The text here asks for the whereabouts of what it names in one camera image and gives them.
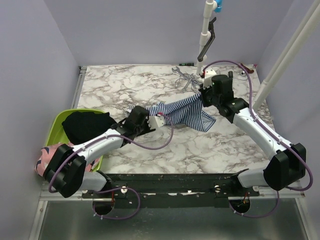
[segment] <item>gray floor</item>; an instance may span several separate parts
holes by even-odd
[[[250,214],[271,209],[274,199],[254,200]],[[90,202],[49,202],[41,240],[306,240],[294,199],[281,199],[277,212],[261,219],[213,207],[141,209],[124,221],[93,217]]]

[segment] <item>striped cloth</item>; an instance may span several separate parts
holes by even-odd
[[[201,93],[172,103],[158,102],[155,106],[144,107],[150,112],[150,116],[156,116],[158,113],[167,115],[173,124],[185,124],[188,127],[200,132],[207,132],[216,119],[202,110]]]

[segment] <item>metal wrench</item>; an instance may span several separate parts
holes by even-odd
[[[179,74],[181,77],[183,77],[185,80],[187,80],[188,82],[186,83],[186,85],[182,88],[182,91],[186,91],[192,78],[193,78],[193,74],[191,74],[191,77],[188,77],[187,75],[183,74],[181,71],[180,71],[180,68],[176,66],[176,69],[174,68],[171,68],[172,72],[174,73],[177,73]]]

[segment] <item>metal frame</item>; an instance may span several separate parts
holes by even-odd
[[[85,75],[86,75],[87,67],[81,66],[80,67],[80,73],[79,78],[77,81],[75,93],[73,96],[71,108],[77,108],[77,105],[79,103],[81,89],[84,83]],[[293,184],[294,187],[301,187],[300,182],[295,182]],[[275,199],[275,191],[271,189],[270,187],[256,187],[256,191],[259,191],[260,196],[252,196],[251,199]],[[302,225],[306,232],[306,237],[310,240],[317,239],[317,233],[315,231],[315,228],[312,224],[312,220],[310,219],[307,204],[305,200],[305,194],[303,192],[296,192],[291,191],[288,189],[283,189],[280,192],[281,198],[294,198],[296,200],[297,208],[299,210],[301,219],[302,219]],[[33,225],[31,228],[29,240],[37,240],[40,237],[42,224],[44,221],[47,205],[49,201],[53,202],[60,202],[60,201],[111,201],[110,198],[82,198],[83,192],[77,191],[74,195],[72,195],[69,198],[62,197],[59,193],[49,193],[48,192],[48,184],[43,183],[42,189],[39,197],[39,203],[37,206],[36,214],[34,217]],[[239,199],[238,197],[229,197],[229,200],[235,200]]]
[[[48,201],[39,201],[36,208],[35,217],[33,220],[29,240],[39,239],[42,223],[44,222]]]

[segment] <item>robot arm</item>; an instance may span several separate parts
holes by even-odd
[[[266,154],[270,163],[259,169],[246,169],[237,174],[237,180],[244,188],[252,186],[271,187],[281,190],[306,174],[306,168],[286,147],[282,146],[261,127],[249,110],[249,104],[242,98],[235,98],[232,88],[233,73],[217,75],[214,71],[206,72],[200,88],[204,107],[215,106],[219,113],[250,136]],[[306,149],[298,143],[293,145],[281,137],[265,122],[259,120],[273,135],[298,153],[306,161]]]
[[[86,166],[96,158],[123,147],[129,140],[153,132],[164,124],[163,116],[149,116],[149,111],[136,106],[127,118],[100,136],[73,147],[66,144],[58,147],[43,177],[52,182],[52,186],[65,198],[78,190],[100,191],[109,182],[108,177],[101,172],[85,172]]]

